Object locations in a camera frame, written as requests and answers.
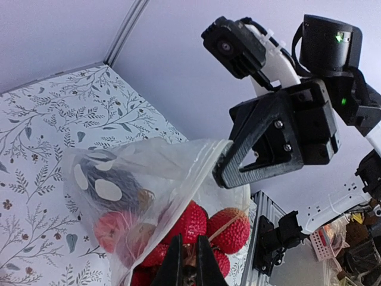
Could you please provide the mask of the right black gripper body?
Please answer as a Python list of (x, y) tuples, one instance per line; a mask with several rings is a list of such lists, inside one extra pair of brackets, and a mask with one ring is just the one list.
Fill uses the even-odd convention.
[(304, 164), (328, 164), (338, 152), (339, 142), (325, 83), (321, 79), (304, 79), (299, 85), (276, 92), (286, 92), (291, 98)]

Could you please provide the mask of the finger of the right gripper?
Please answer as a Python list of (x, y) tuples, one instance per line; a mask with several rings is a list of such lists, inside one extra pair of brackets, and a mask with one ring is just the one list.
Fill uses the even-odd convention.
[(294, 172), (304, 166), (290, 96), (275, 92), (244, 101), (229, 110), (230, 147), (213, 170), (226, 189)]

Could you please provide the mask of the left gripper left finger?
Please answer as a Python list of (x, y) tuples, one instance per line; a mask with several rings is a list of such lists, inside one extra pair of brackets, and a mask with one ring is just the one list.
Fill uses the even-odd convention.
[(183, 238), (176, 235), (172, 238), (167, 254), (151, 286), (183, 285)]

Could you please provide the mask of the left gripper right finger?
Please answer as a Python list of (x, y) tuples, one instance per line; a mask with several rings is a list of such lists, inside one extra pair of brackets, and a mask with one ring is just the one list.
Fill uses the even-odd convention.
[(199, 235), (196, 242), (196, 285), (228, 286), (222, 276), (209, 240), (203, 235)]

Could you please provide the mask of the clear zip top bag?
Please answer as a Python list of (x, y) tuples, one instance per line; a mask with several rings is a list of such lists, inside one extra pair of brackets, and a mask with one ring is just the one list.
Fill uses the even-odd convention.
[(248, 185), (220, 188), (212, 170), (227, 140), (169, 144), (151, 138), (107, 150), (68, 148), (63, 191), (85, 229), (107, 252), (112, 285), (128, 285), (133, 268), (175, 224), (191, 201), (213, 215), (225, 207), (248, 214)]

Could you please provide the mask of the purple toy eggplant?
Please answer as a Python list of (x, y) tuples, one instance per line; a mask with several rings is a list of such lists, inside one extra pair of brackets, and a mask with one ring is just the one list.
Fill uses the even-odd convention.
[(146, 212), (155, 200), (154, 193), (143, 188), (131, 172), (113, 164), (113, 160), (87, 159), (75, 164), (73, 175), (81, 195), (100, 210)]

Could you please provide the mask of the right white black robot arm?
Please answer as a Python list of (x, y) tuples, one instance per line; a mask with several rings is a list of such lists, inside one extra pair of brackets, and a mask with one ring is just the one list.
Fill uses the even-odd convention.
[(204, 47), (235, 78), (250, 77), (257, 94), (229, 111), (232, 144), (213, 171), (219, 186), (328, 164), (341, 144), (336, 117), (373, 147), (347, 182), (306, 211), (274, 225), (258, 209), (248, 260), (262, 274), (270, 275), (287, 249), (319, 227), (380, 198), (380, 94), (358, 68), (362, 38), (358, 27), (316, 15), (305, 15), (293, 37), (300, 52), (288, 52), (249, 17), (219, 17), (202, 33)]

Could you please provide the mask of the floral patterned table mat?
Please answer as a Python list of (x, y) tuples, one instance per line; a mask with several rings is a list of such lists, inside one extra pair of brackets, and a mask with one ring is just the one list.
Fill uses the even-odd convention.
[(184, 256), (210, 238), (239, 285), (256, 205), (211, 171), (226, 140), (190, 141), (102, 64), (1, 95), (1, 284), (148, 285), (187, 219)]

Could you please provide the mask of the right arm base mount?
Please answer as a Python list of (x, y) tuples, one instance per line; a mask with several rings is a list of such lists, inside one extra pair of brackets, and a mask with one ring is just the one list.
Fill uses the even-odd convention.
[(307, 235), (299, 226), (297, 211), (285, 213), (263, 191), (252, 196), (257, 211), (241, 276), (241, 285), (269, 285), (273, 269), (283, 263), (288, 249)]

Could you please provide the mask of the right aluminium frame post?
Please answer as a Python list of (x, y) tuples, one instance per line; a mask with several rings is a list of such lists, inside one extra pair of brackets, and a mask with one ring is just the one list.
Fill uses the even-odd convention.
[(150, 0), (135, 0), (132, 2), (131, 7), (106, 53), (103, 60), (104, 64), (110, 67), (115, 65), (128, 37), (149, 3)]

